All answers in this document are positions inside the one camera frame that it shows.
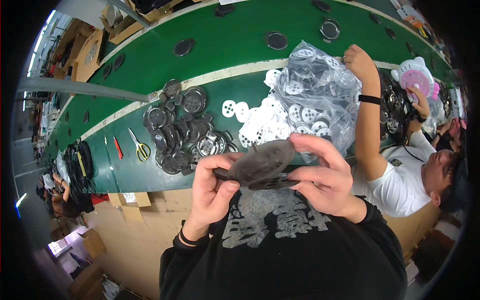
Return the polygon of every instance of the black wristband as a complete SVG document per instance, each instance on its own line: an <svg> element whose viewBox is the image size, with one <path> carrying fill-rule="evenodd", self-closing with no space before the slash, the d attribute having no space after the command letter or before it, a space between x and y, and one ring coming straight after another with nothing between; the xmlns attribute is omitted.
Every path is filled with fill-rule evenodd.
<svg viewBox="0 0 480 300"><path fill-rule="evenodd" d="M182 241L189 245L198 246L200 244L200 240L187 240L187 238L183 235L183 227L180 229L180 237Z"/></svg>
<svg viewBox="0 0 480 300"><path fill-rule="evenodd" d="M427 120L427 119L422 118L420 115L417 116L417 121L418 121L419 123L423 123L423 122L425 122L426 120Z"/></svg>
<svg viewBox="0 0 480 300"><path fill-rule="evenodd" d="M381 99L373 96L359 95L359 101L380 105Z"/></svg>

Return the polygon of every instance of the clear plastic bag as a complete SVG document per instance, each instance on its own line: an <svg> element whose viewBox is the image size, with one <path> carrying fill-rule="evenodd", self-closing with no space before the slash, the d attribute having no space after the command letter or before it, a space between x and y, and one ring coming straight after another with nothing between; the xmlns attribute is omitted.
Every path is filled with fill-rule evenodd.
<svg viewBox="0 0 480 300"><path fill-rule="evenodd" d="M70 185L70 177L68 176L67 165L63 160L62 153L63 152L58 151L58 154L57 154L57 169L59 171L60 178L65 180L68 183L68 185Z"/></svg>
<svg viewBox="0 0 480 300"><path fill-rule="evenodd" d="M355 139L361 82L335 58L302 41L274 83L290 131L330 140L345 156ZM309 163L314 157L303 154Z"/></svg>

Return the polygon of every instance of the black bracelet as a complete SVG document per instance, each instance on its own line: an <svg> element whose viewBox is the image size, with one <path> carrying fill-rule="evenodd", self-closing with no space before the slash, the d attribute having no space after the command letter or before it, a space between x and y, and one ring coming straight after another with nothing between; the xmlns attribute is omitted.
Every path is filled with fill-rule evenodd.
<svg viewBox="0 0 480 300"><path fill-rule="evenodd" d="M359 95L359 101L380 105L381 99L373 96Z"/></svg>
<svg viewBox="0 0 480 300"><path fill-rule="evenodd" d="M191 246L198 246L200 244L200 240L187 240L185 235L183 235L183 227L180 229L180 237L181 237L182 241L184 241L185 243L187 243Z"/></svg>

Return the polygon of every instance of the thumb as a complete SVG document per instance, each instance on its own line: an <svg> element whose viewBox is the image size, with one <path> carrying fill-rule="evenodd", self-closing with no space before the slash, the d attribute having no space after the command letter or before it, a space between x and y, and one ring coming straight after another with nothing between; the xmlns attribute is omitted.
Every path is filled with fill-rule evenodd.
<svg viewBox="0 0 480 300"><path fill-rule="evenodd" d="M239 190L240 184L234 180L223 182L218 188L215 198L210 204L211 209L222 209L230 203L233 195Z"/></svg>

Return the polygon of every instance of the metal frame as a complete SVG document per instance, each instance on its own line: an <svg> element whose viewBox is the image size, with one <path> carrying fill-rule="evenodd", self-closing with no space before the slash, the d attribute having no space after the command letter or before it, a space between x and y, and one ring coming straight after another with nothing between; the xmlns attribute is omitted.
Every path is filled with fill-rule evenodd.
<svg viewBox="0 0 480 300"><path fill-rule="evenodd" d="M158 92L153 91L148 95L120 90L113 87L85 82L61 80L44 77L24 77L18 83L17 92L24 91L52 91L85 94L92 96L111 97L149 103L158 100Z"/></svg>
<svg viewBox="0 0 480 300"><path fill-rule="evenodd" d="M142 24L143 27L149 28L150 25L152 24L149 20L145 19L145 17L143 17L141 14L133 11L130 8L130 6L123 3L121 0L107 0L107 1L110 2L112 5L115 5L116 7L118 7L120 10L126 12L127 15L135 19L138 23Z"/></svg>

